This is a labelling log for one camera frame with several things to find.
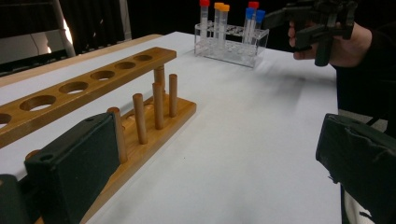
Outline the white metal table frame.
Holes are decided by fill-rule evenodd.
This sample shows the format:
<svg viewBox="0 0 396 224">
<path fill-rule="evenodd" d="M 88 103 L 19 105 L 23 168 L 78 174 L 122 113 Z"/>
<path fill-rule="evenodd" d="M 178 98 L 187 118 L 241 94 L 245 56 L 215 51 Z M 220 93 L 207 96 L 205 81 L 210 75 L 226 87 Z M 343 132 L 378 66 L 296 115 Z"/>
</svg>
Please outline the white metal table frame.
<svg viewBox="0 0 396 224">
<path fill-rule="evenodd" d="M 118 44 L 128 19 L 127 0 L 0 0 L 0 64 Z"/>
</svg>

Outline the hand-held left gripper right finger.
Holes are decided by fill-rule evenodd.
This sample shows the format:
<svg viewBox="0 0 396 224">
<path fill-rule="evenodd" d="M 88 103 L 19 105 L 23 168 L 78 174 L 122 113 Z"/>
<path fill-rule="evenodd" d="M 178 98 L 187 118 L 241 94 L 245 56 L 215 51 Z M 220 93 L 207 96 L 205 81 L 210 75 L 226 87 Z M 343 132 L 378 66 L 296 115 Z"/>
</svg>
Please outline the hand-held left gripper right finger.
<svg viewBox="0 0 396 224">
<path fill-rule="evenodd" d="M 328 114 L 316 160 L 375 224 L 396 224 L 396 139 L 357 120 Z"/>
</svg>

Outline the clear acrylic test tube rack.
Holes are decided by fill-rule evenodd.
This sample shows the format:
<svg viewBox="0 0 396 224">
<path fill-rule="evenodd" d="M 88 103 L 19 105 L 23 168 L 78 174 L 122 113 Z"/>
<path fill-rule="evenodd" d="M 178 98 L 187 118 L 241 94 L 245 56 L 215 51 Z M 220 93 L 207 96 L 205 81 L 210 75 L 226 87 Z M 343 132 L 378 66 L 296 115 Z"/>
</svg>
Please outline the clear acrylic test tube rack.
<svg viewBox="0 0 396 224">
<path fill-rule="evenodd" d="M 263 60 L 266 49 L 268 30 L 256 30 L 251 37 L 250 44 L 244 43 L 244 28 L 228 25 L 225 32 L 215 34 L 214 23 L 209 21 L 207 26 L 194 26 L 194 54 L 226 63 L 234 63 L 254 68 Z"/>
</svg>

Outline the white table mat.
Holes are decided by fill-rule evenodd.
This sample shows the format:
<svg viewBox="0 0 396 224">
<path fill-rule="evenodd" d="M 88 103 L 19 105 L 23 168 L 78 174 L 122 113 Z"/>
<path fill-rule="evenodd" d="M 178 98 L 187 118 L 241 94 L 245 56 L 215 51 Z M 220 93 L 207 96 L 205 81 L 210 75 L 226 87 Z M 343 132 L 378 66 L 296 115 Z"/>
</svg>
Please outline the white table mat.
<svg viewBox="0 0 396 224">
<path fill-rule="evenodd" d="M 267 49 L 243 66 L 198 57 L 192 35 L 150 35 L 0 77 L 0 105 L 152 47 L 195 114 L 87 224 L 341 224 L 340 189 L 315 158 L 337 109 L 335 73 Z"/>
</svg>

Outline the orange cap test tube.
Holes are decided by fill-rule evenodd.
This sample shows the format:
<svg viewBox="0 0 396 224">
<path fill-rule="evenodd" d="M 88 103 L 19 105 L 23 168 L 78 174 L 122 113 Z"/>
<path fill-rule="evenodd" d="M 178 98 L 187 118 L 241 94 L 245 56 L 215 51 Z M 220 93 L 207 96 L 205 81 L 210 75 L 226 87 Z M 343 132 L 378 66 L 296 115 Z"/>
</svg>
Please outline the orange cap test tube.
<svg viewBox="0 0 396 224">
<path fill-rule="evenodd" d="M 227 21 L 228 21 L 228 12 L 230 11 L 230 6 L 222 4 L 219 7 L 219 38 L 218 38 L 218 47 L 220 49 L 225 48 L 225 38 L 226 38 L 226 30 L 227 30 Z"/>
<path fill-rule="evenodd" d="M 222 10 L 224 4 L 221 2 L 216 2 L 214 4 L 214 9 L 215 9 L 215 15 L 214 15 L 214 35 L 213 37 L 215 39 L 219 38 L 219 14 L 220 11 Z"/>
</svg>

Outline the wooden test tube rack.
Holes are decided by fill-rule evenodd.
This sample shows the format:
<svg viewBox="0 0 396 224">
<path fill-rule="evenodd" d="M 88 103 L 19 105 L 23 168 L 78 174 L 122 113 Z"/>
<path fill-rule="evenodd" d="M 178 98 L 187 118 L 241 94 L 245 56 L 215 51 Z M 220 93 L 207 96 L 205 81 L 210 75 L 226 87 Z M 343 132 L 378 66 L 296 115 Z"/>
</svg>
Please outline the wooden test tube rack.
<svg viewBox="0 0 396 224">
<path fill-rule="evenodd" d="M 137 93 L 131 111 L 122 114 L 110 107 L 104 112 L 114 116 L 120 165 L 79 224 L 88 221 L 195 113 L 196 104 L 177 95 L 177 75 L 164 72 L 165 64 L 176 56 L 170 49 L 147 49 L 0 105 L 0 148 L 153 73 L 150 98 Z M 0 174 L 0 224 L 45 224 L 38 206 L 38 187 L 28 174 L 22 179 Z"/>
</svg>

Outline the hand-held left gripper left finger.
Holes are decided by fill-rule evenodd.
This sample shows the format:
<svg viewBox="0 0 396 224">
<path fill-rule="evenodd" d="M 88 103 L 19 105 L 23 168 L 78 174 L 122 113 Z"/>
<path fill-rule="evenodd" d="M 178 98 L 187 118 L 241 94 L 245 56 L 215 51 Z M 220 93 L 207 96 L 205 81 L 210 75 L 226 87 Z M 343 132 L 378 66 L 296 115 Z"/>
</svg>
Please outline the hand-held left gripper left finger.
<svg viewBox="0 0 396 224">
<path fill-rule="evenodd" d="M 45 224 L 79 224 L 120 165 L 114 116 L 84 119 L 24 165 Z"/>
</svg>

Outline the blue cap test tube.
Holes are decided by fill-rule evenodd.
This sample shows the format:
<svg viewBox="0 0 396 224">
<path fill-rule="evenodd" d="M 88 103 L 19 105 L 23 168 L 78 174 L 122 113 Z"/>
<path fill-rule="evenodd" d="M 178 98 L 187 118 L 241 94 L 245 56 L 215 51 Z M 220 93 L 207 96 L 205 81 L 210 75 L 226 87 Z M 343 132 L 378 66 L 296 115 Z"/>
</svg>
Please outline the blue cap test tube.
<svg viewBox="0 0 396 224">
<path fill-rule="evenodd" d="M 242 43 L 246 45 L 250 43 L 250 38 L 253 31 L 253 22 L 255 21 L 254 15 L 255 15 L 255 9 L 253 7 L 247 7 L 246 15 L 245 15 L 243 39 L 242 39 Z"/>
<path fill-rule="evenodd" d="M 250 39 L 250 44 L 254 45 L 256 43 L 256 31 L 260 30 L 262 27 L 262 22 L 264 20 L 266 12 L 264 10 L 258 9 L 255 11 L 255 14 L 253 15 L 253 22 L 251 26 L 251 39 Z"/>
</svg>

